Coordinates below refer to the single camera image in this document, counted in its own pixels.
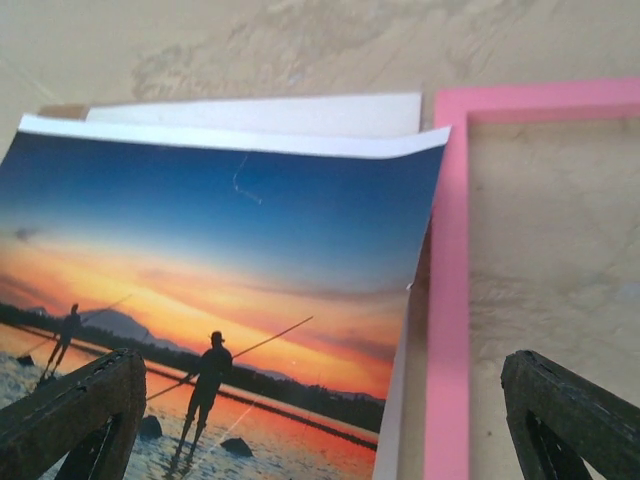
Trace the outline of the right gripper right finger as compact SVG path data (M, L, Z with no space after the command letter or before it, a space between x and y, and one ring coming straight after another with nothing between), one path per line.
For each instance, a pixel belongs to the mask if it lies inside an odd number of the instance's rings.
M506 420L525 479L639 477L639 408L531 350L505 358Z

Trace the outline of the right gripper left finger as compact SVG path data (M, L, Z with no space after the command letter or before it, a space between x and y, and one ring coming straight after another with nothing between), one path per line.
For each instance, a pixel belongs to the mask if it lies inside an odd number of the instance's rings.
M103 355L1 410L1 477L122 479L145 409L140 353Z

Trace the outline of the pink picture frame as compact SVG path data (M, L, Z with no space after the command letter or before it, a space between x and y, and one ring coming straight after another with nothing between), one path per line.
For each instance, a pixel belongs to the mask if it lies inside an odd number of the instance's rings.
M619 119L638 114L636 77L437 93L434 124L450 127L451 133L429 229L424 478L470 476L469 125Z

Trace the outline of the sunset photo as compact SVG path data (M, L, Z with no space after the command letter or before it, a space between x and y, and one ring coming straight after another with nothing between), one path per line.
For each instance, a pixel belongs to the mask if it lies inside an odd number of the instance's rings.
M24 116L1 163L1 410L130 349L146 409L122 479L375 479L450 133Z

